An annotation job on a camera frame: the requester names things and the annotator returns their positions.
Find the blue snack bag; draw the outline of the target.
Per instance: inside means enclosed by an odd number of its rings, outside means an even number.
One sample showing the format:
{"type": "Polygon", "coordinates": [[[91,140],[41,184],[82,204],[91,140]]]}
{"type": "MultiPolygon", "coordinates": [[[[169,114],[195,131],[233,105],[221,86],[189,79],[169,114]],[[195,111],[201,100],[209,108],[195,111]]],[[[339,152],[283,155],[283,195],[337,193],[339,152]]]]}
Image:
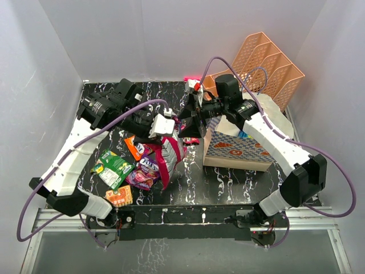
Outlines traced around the blue snack bag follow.
{"type": "Polygon", "coordinates": [[[253,137],[251,135],[245,133],[244,131],[240,131],[238,133],[238,137],[241,138],[241,139],[245,139],[245,138],[253,139],[253,137]]]}

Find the small orange snack pack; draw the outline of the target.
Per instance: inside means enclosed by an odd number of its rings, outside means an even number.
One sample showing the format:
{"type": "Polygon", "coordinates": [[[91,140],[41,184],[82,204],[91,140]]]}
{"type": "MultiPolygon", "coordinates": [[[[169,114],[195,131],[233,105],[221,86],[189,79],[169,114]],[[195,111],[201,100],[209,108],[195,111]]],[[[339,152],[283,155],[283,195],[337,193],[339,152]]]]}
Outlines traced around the small orange snack pack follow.
{"type": "Polygon", "coordinates": [[[108,190],[106,199],[116,208],[124,207],[133,203],[130,185],[123,186],[117,190],[108,190]]]}

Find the orange Fox's fruits candy bag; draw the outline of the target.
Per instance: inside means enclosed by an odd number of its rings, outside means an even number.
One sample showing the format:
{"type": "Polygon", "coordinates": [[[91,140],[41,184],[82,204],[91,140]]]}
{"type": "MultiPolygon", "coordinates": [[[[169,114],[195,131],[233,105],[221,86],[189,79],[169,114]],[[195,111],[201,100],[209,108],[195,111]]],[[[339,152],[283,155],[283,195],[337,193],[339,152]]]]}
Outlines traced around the orange Fox's fruits candy bag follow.
{"type": "Polygon", "coordinates": [[[136,161],[139,161],[145,155],[151,155],[153,153],[153,149],[147,144],[136,142],[134,135],[124,139],[124,143],[136,161]]]}

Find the pink marker pen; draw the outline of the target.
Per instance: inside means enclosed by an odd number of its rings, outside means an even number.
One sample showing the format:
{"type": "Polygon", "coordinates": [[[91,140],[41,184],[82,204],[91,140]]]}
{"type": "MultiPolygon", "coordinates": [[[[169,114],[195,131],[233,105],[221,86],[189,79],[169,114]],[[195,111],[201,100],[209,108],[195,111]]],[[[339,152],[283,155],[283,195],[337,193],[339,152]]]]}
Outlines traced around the pink marker pen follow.
{"type": "Polygon", "coordinates": [[[185,76],[184,77],[184,82],[187,82],[188,80],[197,80],[197,81],[200,81],[201,78],[199,76],[185,76]]]}

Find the blue checkered paper bag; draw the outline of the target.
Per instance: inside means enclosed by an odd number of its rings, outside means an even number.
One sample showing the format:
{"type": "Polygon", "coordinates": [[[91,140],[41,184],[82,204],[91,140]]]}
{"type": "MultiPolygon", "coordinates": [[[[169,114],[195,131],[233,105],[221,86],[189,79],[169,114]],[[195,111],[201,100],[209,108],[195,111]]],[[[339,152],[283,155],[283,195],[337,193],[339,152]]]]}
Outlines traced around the blue checkered paper bag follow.
{"type": "MultiPolygon", "coordinates": [[[[271,123],[292,138],[293,127],[272,98],[260,94],[258,100],[271,123]]],[[[211,118],[208,121],[204,137],[203,166],[266,171],[273,161],[259,142],[240,131],[226,116],[211,118]]]]}

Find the small red candy packet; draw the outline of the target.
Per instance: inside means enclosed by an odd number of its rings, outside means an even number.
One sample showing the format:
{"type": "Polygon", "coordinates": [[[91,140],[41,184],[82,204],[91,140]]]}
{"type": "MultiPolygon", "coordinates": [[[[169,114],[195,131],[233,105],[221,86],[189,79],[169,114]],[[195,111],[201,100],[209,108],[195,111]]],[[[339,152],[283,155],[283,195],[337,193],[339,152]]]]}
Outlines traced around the small red candy packet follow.
{"type": "Polygon", "coordinates": [[[199,145],[200,144],[200,141],[199,141],[198,138],[186,137],[186,138],[183,138],[183,142],[187,146],[193,146],[193,145],[199,145]]]}

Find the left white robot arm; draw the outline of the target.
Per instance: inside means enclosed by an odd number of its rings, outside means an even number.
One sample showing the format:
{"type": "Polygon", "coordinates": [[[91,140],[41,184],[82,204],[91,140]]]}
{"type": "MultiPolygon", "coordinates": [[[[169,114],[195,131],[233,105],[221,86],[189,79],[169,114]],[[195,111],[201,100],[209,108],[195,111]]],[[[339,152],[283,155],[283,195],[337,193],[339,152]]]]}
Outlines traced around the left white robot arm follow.
{"type": "Polygon", "coordinates": [[[58,212],[75,216],[94,216],[106,228],[117,223],[118,214],[105,198],[78,187],[78,179],[89,158],[109,131],[107,125],[120,127],[139,137],[147,137],[151,121],[133,113],[115,123],[123,113],[144,100],[145,91],[123,78],[114,90],[95,92],[82,99],[72,130],[51,167],[39,178],[32,178],[30,188],[44,197],[58,212]]]}

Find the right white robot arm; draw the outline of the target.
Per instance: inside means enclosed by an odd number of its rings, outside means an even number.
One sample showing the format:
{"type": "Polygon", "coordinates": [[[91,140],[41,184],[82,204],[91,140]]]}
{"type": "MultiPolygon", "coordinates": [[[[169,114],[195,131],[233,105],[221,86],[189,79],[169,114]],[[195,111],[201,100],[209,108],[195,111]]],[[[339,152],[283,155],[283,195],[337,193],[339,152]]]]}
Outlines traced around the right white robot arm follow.
{"type": "Polygon", "coordinates": [[[291,139],[279,129],[268,125],[269,120],[258,100],[244,99],[238,80],[232,74],[219,76],[216,88],[218,95],[210,94],[210,100],[204,100],[199,81],[187,80],[185,91],[189,97],[179,114],[180,120],[186,120],[186,126],[179,137],[203,138],[206,121],[224,115],[229,122],[252,136],[286,175],[279,189],[256,203],[246,219],[263,227],[268,226],[276,214],[291,207],[300,207],[324,189],[327,171],[324,156],[311,155],[302,146],[292,144],[291,139]]]}

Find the black front mounting rail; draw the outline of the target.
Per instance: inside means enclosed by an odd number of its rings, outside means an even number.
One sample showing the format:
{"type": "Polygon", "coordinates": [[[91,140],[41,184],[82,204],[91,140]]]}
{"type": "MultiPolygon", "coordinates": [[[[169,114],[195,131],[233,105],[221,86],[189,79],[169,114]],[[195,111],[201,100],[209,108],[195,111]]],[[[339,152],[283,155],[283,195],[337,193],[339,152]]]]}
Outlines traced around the black front mounting rail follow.
{"type": "Polygon", "coordinates": [[[87,217],[91,229],[117,233],[120,241],[141,239],[251,240],[255,231],[273,232],[287,227],[276,214],[267,220],[252,205],[129,205],[114,210],[106,224],[87,217]]]}

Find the purple Fox's berries candy bag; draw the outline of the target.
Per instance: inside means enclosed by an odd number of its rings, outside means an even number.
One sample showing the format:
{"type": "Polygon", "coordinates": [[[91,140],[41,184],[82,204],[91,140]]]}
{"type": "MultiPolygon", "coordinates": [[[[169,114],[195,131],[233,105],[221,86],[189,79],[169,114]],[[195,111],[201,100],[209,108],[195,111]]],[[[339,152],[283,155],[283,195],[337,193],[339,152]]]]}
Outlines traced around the purple Fox's berries candy bag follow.
{"type": "Polygon", "coordinates": [[[157,162],[144,155],[137,163],[136,168],[126,177],[125,181],[134,187],[150,191],[152,186],[160,179],[157,162]]]}

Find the magenta snack bag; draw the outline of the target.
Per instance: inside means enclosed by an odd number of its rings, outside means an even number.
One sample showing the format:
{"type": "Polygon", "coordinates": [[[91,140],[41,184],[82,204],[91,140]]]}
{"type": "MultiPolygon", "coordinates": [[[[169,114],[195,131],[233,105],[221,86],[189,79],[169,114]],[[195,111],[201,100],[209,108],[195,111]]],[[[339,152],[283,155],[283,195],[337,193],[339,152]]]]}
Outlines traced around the magenta snack bag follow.
{"type": "Polygon", "coordinates": [[[159,168],[163,190],[171,180],[174,170],[186,156],[186,148],[177,137],[163,136],[161,144],[147,143],[155,152],[155,159],[159,168]]]}

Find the peach plastic desk organizer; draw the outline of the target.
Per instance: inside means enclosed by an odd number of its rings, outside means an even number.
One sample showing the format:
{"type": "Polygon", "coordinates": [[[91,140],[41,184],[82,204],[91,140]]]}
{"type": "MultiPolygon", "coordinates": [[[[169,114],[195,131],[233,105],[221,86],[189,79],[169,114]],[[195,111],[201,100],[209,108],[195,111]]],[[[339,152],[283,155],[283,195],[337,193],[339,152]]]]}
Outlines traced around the peach plastic desk organizer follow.
{"type": "Polygon", "coordinates": [[[251,92],[268,95],[281,111],[305,77],[263,32],[246,37],[231,66],[251,92]]]}

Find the green Fox's candy bag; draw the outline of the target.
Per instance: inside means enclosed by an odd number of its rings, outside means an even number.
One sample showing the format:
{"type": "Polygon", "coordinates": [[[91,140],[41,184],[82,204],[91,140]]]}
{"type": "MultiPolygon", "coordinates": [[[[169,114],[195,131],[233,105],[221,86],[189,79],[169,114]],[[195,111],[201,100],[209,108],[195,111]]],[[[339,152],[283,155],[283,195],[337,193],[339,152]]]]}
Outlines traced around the green Fox's candy bag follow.
{"type": "Polygon", "coordinates": [[[135,166],[110,150],[104,150],[93,168],[92,174],[98,177],[112,190],[117,190],[135,166]]]}

